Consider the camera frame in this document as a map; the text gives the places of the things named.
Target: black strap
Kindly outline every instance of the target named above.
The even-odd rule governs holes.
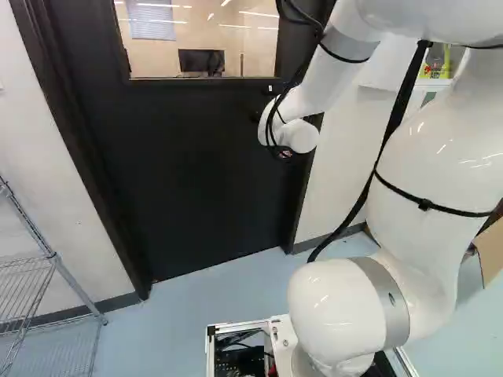
[[[393,192],[399,194],[400,196],[403,196],[404,198],[416,203],[420,210],[424,210],[424,211],[438,210],[440,212],[446,212],[447,214],[455,214],[457,216],[462,216],[464,218],[485,218],[487,216],[490,216],[493,213],[493,211],[490,211],[490,212],[470,212],[467,210],[454,210],[453,208],[440,206],[438,204],[433,203],[429,199],[420,198],[418,196],[409,194],[408,192],[401,190],[400,188],[392,185],[390,182],[388,182],[384,178],[382,178],[379,175],[379,173],[377,173],[377,171],[374,171],[374,174],[376,175],[376,178],[379,180],[380,183],[382,183],[384,186],[386,186],[391,191],[393,191]]]
[[[330,51],[330,49],[323,44],[323,42],[319,43],[320,47],[331,57],[334,59],[343,61],[344,63],[350,63],[350,64],[360,64],[360,63],[365,63],[370,57],[367,57],[366,59],[361,59],[361,60],[353,60],[353,59],[347,59],[346,57],[342,57],[340,55],[337,55],[336,53],[333,53]]]

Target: metal wire rack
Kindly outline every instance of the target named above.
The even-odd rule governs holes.
[[[54,274],[45,257],[0,261],[0,376],[7,375]]]
[[[91,376],[100,330],[92,315],[31,328],[9,377]],[[8,344],[0,338],[0,350]]]

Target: ceiling light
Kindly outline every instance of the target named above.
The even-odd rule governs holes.
[[[186,21],[169,21],[169,20],[149,20],[149,22],[164,22],[166,24],[187,24]]]
[[[179,5],[173,4],[152,4],[151,2],[139,2],[137,5],[139,6],[161,6],[164,8],[180,8]]]
[[[218,24],[219,26],[223,27],[241,27],[243,29],[251,29],[251,26],[243,26],[243,25],[226,25],[226,24]]]
[[[244,10],[240,10],[239,13],[249,14],[250,16],[262,16],[262,17],[274,17],[280,18],[277,14],[268,14],[268,13],[257,13],[257,12],[246,12]]]

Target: floor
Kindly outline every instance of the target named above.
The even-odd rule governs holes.
[[[359,233],[336,241],[320,259],[377,249]],[[288,279],[307,256],[286,256],[274,248],[155,284],[147,302],[108,314],[94,376],[203,377],[206,326],[287,313]],[[467,295],[479,289],[476,274],[464,284]]]

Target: black cable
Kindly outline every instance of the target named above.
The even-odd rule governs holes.
[[[374,168],[372,173],[370,174],[369,179],[365,183],[365,187],[362,190],[362,193],[358,197],[356,203],[353,208],[351,208],[349,214],[343,220],[343,222],[339,225],[339,227],[333,231],[327,238],[325,238],[316,248],[311,252],[309,258],[307,259],[307,263],[314,262],[318,255],[329,245],[333,240],[338,238],[343,231],[349,226],[349,224],[354,220],[358,212],[361,210],[367,197],[369,195],[370,184],[372,183],[374,170],[377,167],[377,164],[380,160],[381,155],[383,154],[384,146],[387,141],[391,137],[391,135],[395,132],[395,130],[400,126],[400,123],[403,120],[403,116],[406,113],[407,105],[409,104],[410,96],[412,95],[414,85],[416,83],[417,75],[419,74],[421,65],[423,64],[424,55],[426,54],[426,49],[431,45],[429,41],[421,40],[417,43],[416,52],[410,61],[409,68],[407,69],[407,73],[405,78],[403,79],[402,85],[400,86],[400,90],[398,91],[397,97],[395,99],[395,104],[393,105],[393,109],[391,110],[390,119],[387,123],[386,130],[384,131],[384,137],[382,144],[380,146],[379,154],[377,155],[376,162],[374,163]]]
[[[241,347],[244,347],[244,348],[253,348],[254,346],[249,346],[248,344],[243,344],[243,343],[234,343],[234,344],[231,344],[231,346],[241,346]],[[274,359],[274,356],[266,351],[263,351],[265,355],[267,355],[268,357]]]
[[[464,45],[464,47],[467,47],[469,49],[503,49],[503,43],[499,45],[492,45],[492,46],[467,46]]]
[[[321,24],[320,21],[315,20],[313,17],[311,17],[309,14],[301,10],[301,8],[293,2],[293,0],[285,0],[285,2],[288,4],[288,6],[295,12],[297,15],[299,15],[302,19],[304,19],[307,23],[310,25],[314,26],[318,32],[323,32],[323,25]]]
[[[461,216],[464,218],[487,218],[492,215],[493,211],[487,211],[487,212],[471,212],[469,210],[457,210],[455,208],[449,208],[445,206],[441,206],[440,204],[433,203],[429,199],[425,198],[420,198],[419,196],[415,196],[413,194],[410,194],[406,191],[403,191],[401,188],[396,187],[395,185],[391,184],[390,182],[386,181],[384,178],[380,176],[380,174],[377,172],[377,170],[374,170],[374,174],[377,178],[377,180],[384,185],[384,187],[390,189],[392,192],[403,196],[407,200],[410,200],[411,202],[414,202],[417,204],[420,210],[437,210],[439,212],[446,212],[447,214],[454,214],[456,216]]]
[[[303,21],[303,20],[295,20],[295,19],[293,19],[293,18],[288,17],[288,16],[286,15],[285,10],[283,9],[282,1],[283,1],[283,0],[276,0],[276,8],[277,8],[277,12],[279,13],[280,18],[281,18],[282,20],[286,20],[286,21],[288,21],[290,24],[307,25],[307,26],[309,26],[309,23],[307,23],[306,21]]]
[[[349,63],[349,64],[361,64],[365,63],[370,59],[370,57],[367,57],[366,59],[361,59],[361,60],[354,60],[354,59],[347,59],[346,57],[342,57],[340,55],[337,55],[336,53],[330,51],[330,49],[323,44],[323,42],[319,42],[318,45],[325,51],[328,55],[333,57],[334,59],[343,61],[344,63]]]
[[[303,20],[293,20],[292,18],[286,16],[285,10],[282,5],[282,0],[277,0],[276,1],[276,6],[277,6],[277,11],[280,14],[280,17],[287,20],[288,22],[294,23],[294,24],[302,24],[302,25],[310,25],[314,27],[315,34],[316,34],[316,44],[315,48],[318,47],[319,42],[323,38],[323,25],[315,20],[313,17],[309,16],[307,13],[301,10],[293,2],[293,0],[285,0],[286,4],[297,14],[299,15]],[[297,68],[296,72],[290,79],[290,81],[287,83],[285,89],[283,92],[278,96],[278,98],[275,100],[273,107],[271,108],[271,111],[269,115],[267,116],[266,120],[266,144],[267,148],[270,150],[272,156],[276,159],[280,159],[281,161],[288,162],[292,156],[295,154],[290,148],[288,147],[280,147],[277,145],[276,139],[274,137],[274,132],[273,132],[273,119],[274,119],[274,114],[278,113],[278,108],[283,102],[283,100],[286,98],[287,94],[291,89],[293,89],[295,86],[298,85],[298,81],[302,78],[303,73],[306,71],[307,67],[309,66],[309,63],[311,61],[312,54],[308,54],[302,64]]]

